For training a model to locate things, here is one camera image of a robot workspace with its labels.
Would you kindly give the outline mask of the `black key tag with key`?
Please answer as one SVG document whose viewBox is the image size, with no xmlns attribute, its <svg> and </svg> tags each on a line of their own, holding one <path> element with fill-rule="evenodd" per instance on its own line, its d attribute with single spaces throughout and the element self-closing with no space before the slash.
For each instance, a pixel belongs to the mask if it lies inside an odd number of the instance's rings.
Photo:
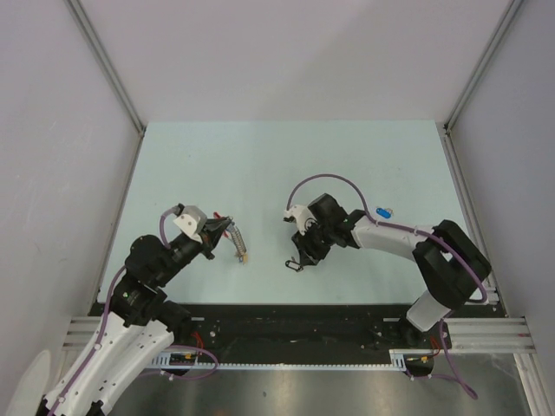
<svg viewBox="0 0 555 416">
<path fill-rule="evenodd" d="M 299 262 L 297 262 L 294 258 L 290 259 L 290 260 L 286 260 L 284 263 L 285 267 L 293 270 L 295 272 L 301 272 L 304 270 L 304 267 L 302 264 L 300 264 Z"/>
</svg>

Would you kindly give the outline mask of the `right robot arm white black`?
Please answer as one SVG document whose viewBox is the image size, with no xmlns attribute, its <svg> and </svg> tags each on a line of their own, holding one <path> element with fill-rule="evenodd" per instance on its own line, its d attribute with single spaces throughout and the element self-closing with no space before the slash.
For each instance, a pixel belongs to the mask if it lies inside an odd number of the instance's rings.
<svg viewBox="0 0 555 416">
<path fill-rule="evenodd" d="M 286 209 L 284 221 L 297 227 L 291 241 L 298 260 L 286 262 L 295 271 L 318 265 L 334 246 L 379 250 L 414 262 L 426 289 L 400 326 L 400 337 L 411 348 L 428 341 L 435 324 L 469 302 L 492 271 L 478 247 L 451 220 L 424 228 L 380 222 L 363 210 L 346 212 L 325 193 L 309 205 Z"/>
</svg>

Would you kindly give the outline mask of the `keyring with chain and tags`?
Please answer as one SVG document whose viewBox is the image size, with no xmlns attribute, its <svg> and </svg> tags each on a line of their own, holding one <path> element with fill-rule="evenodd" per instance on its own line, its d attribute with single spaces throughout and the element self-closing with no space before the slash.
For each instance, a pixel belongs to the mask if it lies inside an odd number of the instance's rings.
<svg viewBox="0 0 555 416">
<path fill-rule="evenodd" d="M 226 226 L 224 237 L 226 237 L 235 247 L 235 257 L 242 264 L 248 262 L 248 250 L 242 237 L 240 229 L 236 225 L 233 217 L 229 217 L 230 223 Z"/>
</svg>

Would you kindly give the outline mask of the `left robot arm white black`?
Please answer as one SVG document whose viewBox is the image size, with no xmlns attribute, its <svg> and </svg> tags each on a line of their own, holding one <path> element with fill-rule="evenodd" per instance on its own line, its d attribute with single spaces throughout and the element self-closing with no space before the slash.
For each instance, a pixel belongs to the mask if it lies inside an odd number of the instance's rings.
<svg viewBox="0 0 555 416">
<path fill-rule="evenodd" d="M 197 256 L 213 250 L 231 218 L 183 214 L 181 233 L 164 243 L 138 237 L 108 289 L 99 325 L 68 372 L 45 393 L 39 415 L 107 415 L 137 376 L 163 350 L 192 335 L 190 313 L 168 300 L 164 287 Z"/>
</svg>

